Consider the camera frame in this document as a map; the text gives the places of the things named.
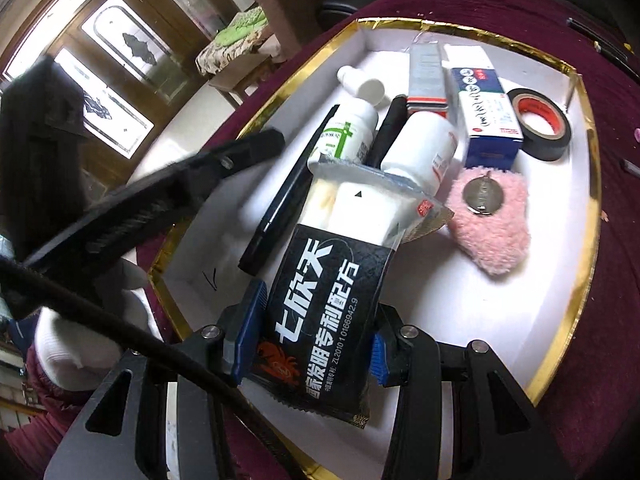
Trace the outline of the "left white gloved hand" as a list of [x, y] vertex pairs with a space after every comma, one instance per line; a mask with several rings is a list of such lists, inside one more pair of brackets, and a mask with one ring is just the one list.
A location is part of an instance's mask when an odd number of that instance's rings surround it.
[[[96, 281], [96, 291], [108, 312], [157, 337], [160, 332], [149, 303], [142, 298], [146, 284], [148, 279], [140, 266], [122, 259]], [[124, 353], [115, 341], [67, 321], [47, 307], [40, 310], [34, 345], [47, 378], [73, 392], [98, 388]]]

